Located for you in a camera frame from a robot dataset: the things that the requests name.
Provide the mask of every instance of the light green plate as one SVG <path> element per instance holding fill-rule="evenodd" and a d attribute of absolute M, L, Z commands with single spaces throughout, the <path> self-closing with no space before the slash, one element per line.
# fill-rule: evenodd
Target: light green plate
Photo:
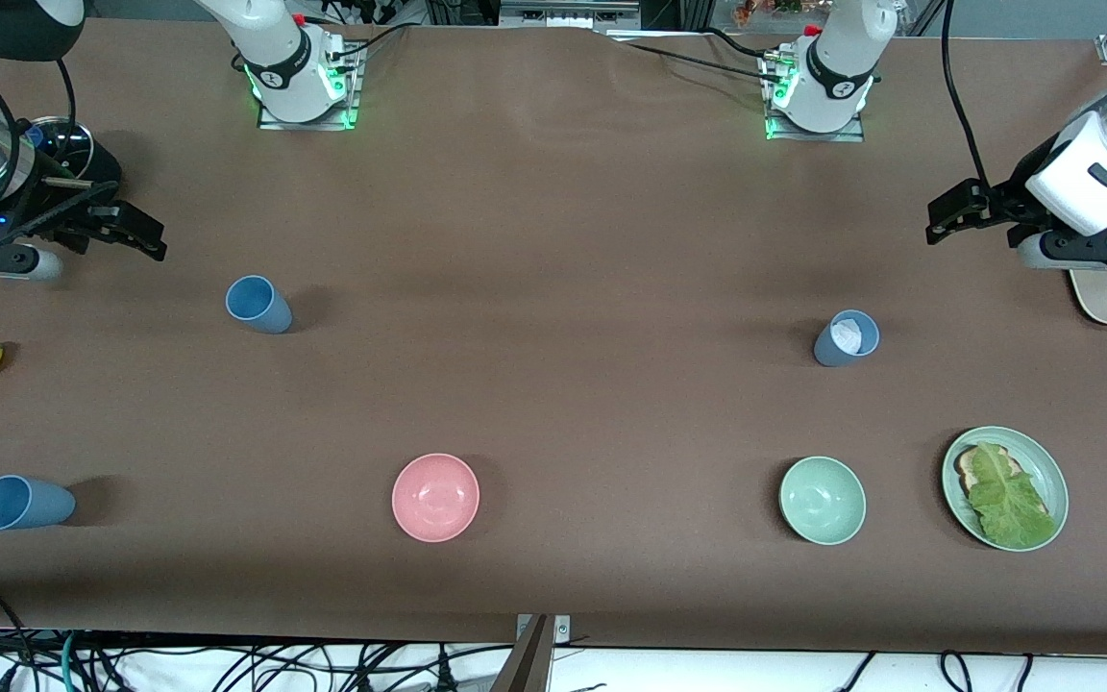
<path fill-rule="evenodd" d="M 1031 548 L 999 546 L 997 543 L 985 538 L 984 531 L 980 530 L 980 517 L 976 517 L 976 513 L 972 510 L 972 505 L 968 504 L 968 496 L 963 492 L 963 483 L 959 481 L 959 472 L 954 464 L 956 464 L 959 455 L 962 455 L 970 447 L 975 447 L 981 442 L 1001 444 L 1010 450 L 1011 456 L 1014 456 L 1028 476 L 1032 476 L 1032 486 L 1036 487 L 1037 494 L 1045 500 L 1045 507 L 1049 508 L 1049 516 L 1057 525 L 1057 528 L 1053 530 L 1053 536 L 1046 538 L 1039 546 Z M 1011 552 L 1026 552 L 1048 546 L 1054 538 L 1058 537 L 1058 534 L 1062 534 L 1062 527 L 1067 523 L 1067 509 L 1070 508 L 1070 498 L 1067 496 L 1067 479 L 1062 476 L 1058 462 L 1055 462 L 1053 456 L 1049 456 L 1049 453 L 1045 451 L 1045 447 L 1041 447 L 1036 440 L 1018 433 L 1018 431 L 996 425 L 974 427 L 951 443 L 950 450 L 945 451 L 945 458 L 942 459 L 942 492 L 945 495 L 945 504 L 951 508 L 954 518 L 958 518 L 959 523 L 962 523 L 963 527 L 968 529 L 968 534 L 975 536 L 986 546 Z"/>
<path fill-rule="evenodd" d="M 839 546 L 861 530 L 865 489 L 847 465 L 830 456 L 807 456 L 780 483 L 780 514 L 806 540 Z"/>

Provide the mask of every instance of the sandwich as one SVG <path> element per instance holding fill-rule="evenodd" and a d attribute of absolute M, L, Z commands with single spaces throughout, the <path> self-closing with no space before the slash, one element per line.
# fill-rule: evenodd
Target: sandwich
<path fill-rule="evenodd" d="M 976 444 L 959 455 L 956 471 L 981 534 L 997 546 L 1036 548 L 1057 530 L 1032 476 L 1001 444 Z"/>

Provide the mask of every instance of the brown tablecloth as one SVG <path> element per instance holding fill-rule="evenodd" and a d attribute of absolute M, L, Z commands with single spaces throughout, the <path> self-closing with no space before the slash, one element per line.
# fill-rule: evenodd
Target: brown tablecloth
<path fill-rule="evenodd" d="M 866 144 L 825 145 L 765 141 L 751 80 L 606 37 L 414 30 L 328 135 L 256 131 L 218 25 L 90 22 L 80 118 L 170 252 L 0 280 L 0 474 L 81 504 L 0 535 L 1 591 L 39 627 L 505 640 L 548 610 L 599 644 L 1107 652 L 1107 329 L 999 230 L 923 241 L 971 175 L 937 51 L 896 40 Z M 996 179 L 1107 84 L 1085 42 L 954 62 Z M 0 87 L 65 113 L 52 65 Z M 293 333 L 225 314 L 250 272 Z M 882 345 L 818 368 L 844 308 Z M 1057 456 L 1048 548 L 945 509 L 942 453 L 984 424 Z M 389 506 L 432 451 L 483 484 L 441 546 Z M 865 483 L 851 543 L 783 525 L 806 455 Z"/>

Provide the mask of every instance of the blue plastic cup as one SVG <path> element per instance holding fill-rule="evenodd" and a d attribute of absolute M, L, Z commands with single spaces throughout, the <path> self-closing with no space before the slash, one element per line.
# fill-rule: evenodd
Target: blue plastic cup
<path fill-rule="evenodd" d="M 270 280 L 244 276 L 225 293 L 225 309 L 234 318 L 263 333 L 282 333 L 293 323 L 293 311 Z"/>
<path fill-rule="evenodd" d="M 75 512 L 75 495 L 35 477 L 0 476 L 0 530 L 39 528 L 65 521 Z"/>
<path fill-rule="evenodd" d="M 861 349 L 856 353 L 844 351 L 831 339 L 831 328 L 844 320 L 853 320 L 861 329 Z M 827 368 L 847 366 L 847 364 L 873 353 L 875 349 L 878 349 L 878 324 L 875 323 L 873 318 L 860 310 L 844 310 L 840 314 L 831 318 L 827 328 L 818 334 L 818 341 L 814 342 L 814 359 Z"/>

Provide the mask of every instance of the white floor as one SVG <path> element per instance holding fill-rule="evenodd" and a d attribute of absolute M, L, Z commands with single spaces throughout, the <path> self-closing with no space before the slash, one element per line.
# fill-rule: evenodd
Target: white floor
<path fill-rule="evenodd" d="M 456 644 L 448 651 L 474 647 Z M 330 652 L 338 665 L 356 662 L 356 647 L 333 647 Z M 413 644 L 389 659 L 387 665 L 423 665 L 436 655 L 435 644 Z M 231 652 L 187 657 L 137 653 L 123 659 L 118 670 L 134 692 L 208 692 L 238 658 Z M 505 658 L 505 650 L 459 658 L 452 661 L 453 673 L 461 681 L 486 678 L 497 673 Z M 567 649 L 555 657 L 550 692 L 583 692 L 601 684 L 597 688 L 601 692 L 834 692 L 848 682 L 861 658 L 861 653 Z M 303 660 L 315 665 L 324 662 L 320 652 Z M 966 662 L 975 692 L 1014 692 L 1023 670 L 1023 658 L 1018 657 L 968 655 Z M 0 675 L 8 665 L 8 661 L 0 659 Z M 271 667 L 275 665 L 260 667 L 259 672 Z M 399 674 L 370 675 L 370 683 L 383 692 L 397 678 Z M 422 682 L 433 681 L 433 674 L 422 674 L 405 683 L 401 691 L 417 692 L 424 688 Z M 283 674 L 269 688 L 272 692 L 310 692 L 313 682 L 304 674 Z M 320 674 L 317 689 L 328 689 L 331 682 L 329 675 Z M 247 678 L 234 690 L 246 692 L 249 686 Z M 43 688 L 48 688 L 45 692 L 62 692 L 61 684 L 49 679 L 43 679 Z M 17 674 L 12 691 L 31 689 L 31 675 Z M 853 689 L 853 692 L 900 691 L 950 692 L 939 673 L 934 653 L 879 653 Z M 1107 691 L 1107 659 L 1037 657 L 1024 691 Z"/>

